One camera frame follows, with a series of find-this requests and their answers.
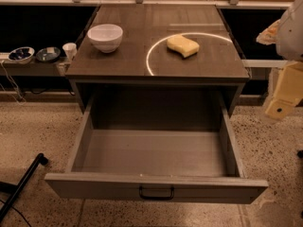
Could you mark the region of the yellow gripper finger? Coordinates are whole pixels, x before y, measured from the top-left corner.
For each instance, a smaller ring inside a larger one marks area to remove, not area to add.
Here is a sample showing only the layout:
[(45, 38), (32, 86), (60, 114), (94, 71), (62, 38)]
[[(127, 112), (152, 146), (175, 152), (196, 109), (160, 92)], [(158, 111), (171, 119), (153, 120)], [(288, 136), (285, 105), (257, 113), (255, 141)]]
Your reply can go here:
[(287, 63), (279, 72), (265, 115), (274, 120), (288, 116), (303, 99), (303, 62)]
[(277, 29), (279, 26), (280, 21), (276, 20), (273, 22), (270, 26), (268, 26), (266, 29), (264, 29), (256, 38), (256, 41), (259, 44), (275, 44), (276, 43), (276, 35), (277, 35)]

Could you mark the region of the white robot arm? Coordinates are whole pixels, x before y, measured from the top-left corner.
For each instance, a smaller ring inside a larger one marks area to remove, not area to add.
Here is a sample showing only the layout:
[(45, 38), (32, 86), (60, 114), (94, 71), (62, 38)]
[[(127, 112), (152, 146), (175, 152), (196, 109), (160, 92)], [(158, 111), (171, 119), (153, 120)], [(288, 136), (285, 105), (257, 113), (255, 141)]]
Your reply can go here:
[(303, 99), (303, 0), (294, 0), (279, 20), (257, 36), (257, 42), (275, 44), (277, 54), (288, 61), (264, 111), (267, 117), (281, 120)]

